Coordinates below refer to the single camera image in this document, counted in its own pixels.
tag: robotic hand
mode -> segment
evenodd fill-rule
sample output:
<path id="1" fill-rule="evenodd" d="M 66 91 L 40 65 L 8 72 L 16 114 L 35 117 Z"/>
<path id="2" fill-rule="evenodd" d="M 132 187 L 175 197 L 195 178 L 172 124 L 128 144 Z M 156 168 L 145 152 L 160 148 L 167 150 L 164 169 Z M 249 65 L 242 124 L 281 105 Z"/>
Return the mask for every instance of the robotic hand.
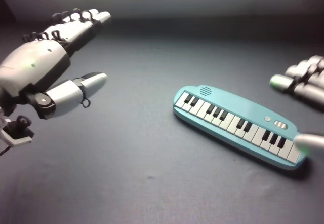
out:
<path id="1" fill-rule="evenodd" d="M 107 80 L 93 72 L 53 85 L 70 66 L 70 57 L 89 42 L 110 19 L 108 12 L 73 9 L 52 16 L 53 25 L 42 33 L 23 36 L 25 44 L 0 64 L 0 155 L 13 146 L 32 141 L 31 121 L 19 116 L 11 121 L 18 104 L 33 106 L 41 119 L 68 113 L 80 104 L 90 106 L 89 97 Z"/>
<path id="2" fill-rule="evenodd" d="M 302 100 L 309 106 L 324 111 L 324 58 L 313 56 L 290 66 L 285 75 L 274 75 L 271 86 L 283 93 Z M 299 134 L 294 138 L 296 146 L 307 155 L 324 160 L 324 136 Z"/>

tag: black wire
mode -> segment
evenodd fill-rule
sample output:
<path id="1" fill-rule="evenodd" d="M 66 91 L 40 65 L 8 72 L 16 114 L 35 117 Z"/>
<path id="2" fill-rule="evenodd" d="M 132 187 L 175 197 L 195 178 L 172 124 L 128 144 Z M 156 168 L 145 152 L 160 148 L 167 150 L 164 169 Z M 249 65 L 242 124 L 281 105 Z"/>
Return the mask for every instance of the black wire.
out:
<path id="1" fill-rule="evenodd" d="M 0 156 L 2 156 L 4 153 L 6 153 L 8 150 L 10 150 L 10 146 L 5 148 L 2 152 L 0 152 Z"/>

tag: turquoise plastic casing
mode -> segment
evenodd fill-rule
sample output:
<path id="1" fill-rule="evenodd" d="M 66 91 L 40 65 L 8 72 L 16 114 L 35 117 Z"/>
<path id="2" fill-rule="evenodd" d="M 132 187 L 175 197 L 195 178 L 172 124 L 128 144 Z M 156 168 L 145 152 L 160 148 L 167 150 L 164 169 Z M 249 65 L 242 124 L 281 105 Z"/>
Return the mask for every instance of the turquoise plastic casing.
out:
<path id="1" fill-rule="evenodd" d="M 183 92 L 187 92 L 203 101 L 206 101 L 210 104 L 213 104 L 217 107 L 220 107 L 229 113 L 239 116 L 253 124 L 256 124 L 266 130 L 269 130 L 277 135 L 284 137 L 290 141 L 293 141 L 294 137 L 299 134 L 297 127 L 285 119 L 284 117 L 276 114 L 275 112 L 263 107 L 255 102 L 242 98 L 240 96 L 234 95 L 227 91 L 220 90 L 211 86 L 186 86 L 181 88 L 176 94 L 173 101 L 173 110 L 174 113 L 181 119 L 187 121 L 188 123 L 196 126 L 197 128 L 207 132 L 208 134 L 238 148 L 242 151 L 245 151 L 263 161 L 266 161 L 272 165 L 275 165 L 279 168 L 285 170 L 294 170 L 298 168 L 303 161 L 306 159 L 306 155 L 300 153 L 299 158 L 296 164 L 293 164 L 279 156 L 276 156 L 256 145 L 249 143 L 231 133 L 226 132 L 225 130 L 214 126 L 178 107 L 175 107 L 176 102 Z M 268 116 L 271 118 L 271 121 L 266 121 L 265 117 Z M 274 122 L 278 120 L 287 124 L 287 129 L 282 129 L 277 127 Z"/>

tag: table surface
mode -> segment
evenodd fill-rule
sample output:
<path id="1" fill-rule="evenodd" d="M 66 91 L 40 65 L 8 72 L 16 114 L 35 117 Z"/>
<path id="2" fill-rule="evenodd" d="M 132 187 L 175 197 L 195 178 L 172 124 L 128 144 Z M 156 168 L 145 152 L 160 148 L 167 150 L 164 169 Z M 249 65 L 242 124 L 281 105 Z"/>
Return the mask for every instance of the table surface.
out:
<path id="1" fill-rule="evenodd" d="M 0 29 L 0 61 L 30 28 Z M 147 32 L 102 33 L 62 76 L 109 81 L 90 108 L 47 121 L 30 106 L 33 143 L 0 157 L 0 223 L 323 223 L 324 165 L 295 178 L 178 120 L 187 85 L 210 85 L 263 105 L 301 132 L 323 117 L 269 87 L 269 79 L 324 45 Z"/>

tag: toy keyboard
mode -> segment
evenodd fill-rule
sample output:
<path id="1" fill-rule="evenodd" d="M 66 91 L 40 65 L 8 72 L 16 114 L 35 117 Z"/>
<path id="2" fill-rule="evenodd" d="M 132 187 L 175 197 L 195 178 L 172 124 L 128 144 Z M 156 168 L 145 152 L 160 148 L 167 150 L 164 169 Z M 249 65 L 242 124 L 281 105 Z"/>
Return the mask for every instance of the toy keyboard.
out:
<path id="1" fill-rule="evenodd" d="M 293 144 L 296 126 L 275 112 L 210 86 L 186 86 L 174 113 L 212 136 L 277 167 L 296 169 L 306 159 Z"/>

